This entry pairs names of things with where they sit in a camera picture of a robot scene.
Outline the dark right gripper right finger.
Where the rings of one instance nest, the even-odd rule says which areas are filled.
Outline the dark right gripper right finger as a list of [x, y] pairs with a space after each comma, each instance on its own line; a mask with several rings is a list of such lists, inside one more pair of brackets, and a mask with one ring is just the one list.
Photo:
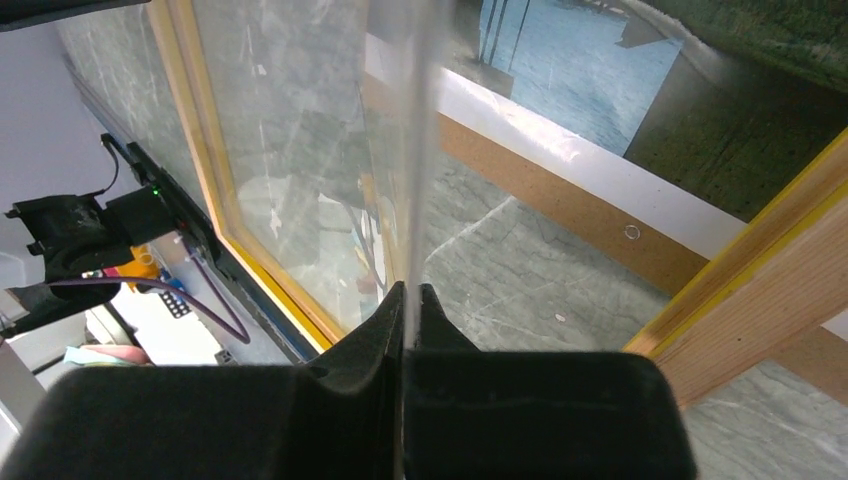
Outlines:
[[408, 479], [693, 479], [657, 365], [618, 351], [483, 351], [421, 286], [403, 358]]

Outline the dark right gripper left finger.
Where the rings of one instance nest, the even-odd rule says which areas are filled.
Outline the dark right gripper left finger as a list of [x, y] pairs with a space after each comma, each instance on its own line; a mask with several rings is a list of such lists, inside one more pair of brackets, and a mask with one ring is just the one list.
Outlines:
[[406, 289], [299, 365], [104, 366], [47, 393], [5, 479], [394, 479]]

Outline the clear acrylic sheet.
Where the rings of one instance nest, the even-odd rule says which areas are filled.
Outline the clear acrylic sheet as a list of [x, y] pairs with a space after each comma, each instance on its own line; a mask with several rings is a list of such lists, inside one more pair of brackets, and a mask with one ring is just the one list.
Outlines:
[[178, 8], [226, 230], [330, 342], [422, 278], [444, 8]]

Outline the yellow wooden picture frame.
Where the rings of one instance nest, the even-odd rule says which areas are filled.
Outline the yellow wooden picture frame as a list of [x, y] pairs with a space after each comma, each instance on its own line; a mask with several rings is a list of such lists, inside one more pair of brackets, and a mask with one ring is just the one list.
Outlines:
[[200, 202], [318, 352], [394, 284], [689, 407], [847, 309], [847, 100], [667, 1], [153, 1]]

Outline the printed building photo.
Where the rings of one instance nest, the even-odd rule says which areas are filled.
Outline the printed building photo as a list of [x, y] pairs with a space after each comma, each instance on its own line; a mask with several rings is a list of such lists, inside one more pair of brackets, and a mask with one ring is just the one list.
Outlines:
[[845, 93], [619, 1], [460, 1], [439, 112], [711, 259], [847, 124]]

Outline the brown backing board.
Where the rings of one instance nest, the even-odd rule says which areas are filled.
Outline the brown backing board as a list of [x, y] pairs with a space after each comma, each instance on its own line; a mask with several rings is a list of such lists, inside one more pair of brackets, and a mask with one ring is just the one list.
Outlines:
[[832, 398], [847, 398], [847, 124], [711, 259], [655, 230], [630, 240], [624, 212], [488, 140], [446, 126], [442, 149], [672, 298], [627, 343], [652, 359], [682, 406], [775, 360]]

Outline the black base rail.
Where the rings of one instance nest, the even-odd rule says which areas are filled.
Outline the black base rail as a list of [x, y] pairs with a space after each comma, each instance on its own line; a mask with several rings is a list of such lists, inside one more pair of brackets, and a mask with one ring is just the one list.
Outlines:
[[237, 299], [290, 360], [307, 362], [319, 355], [307, 336], [298, 331], [291, 316], [274, 304], [245, 267], [225, 248], [208, 216], [169, 173], [136, 142], [122, 143], [111, 134], [104, 133], [101, 143], [108, 152], [119, 156], [127, 164], [141, 185], [159, 193], [174, 217], [177, 232], [187, 240], [190, 251], [204, 260], [204, 265], [211, 269], [223, 289]]

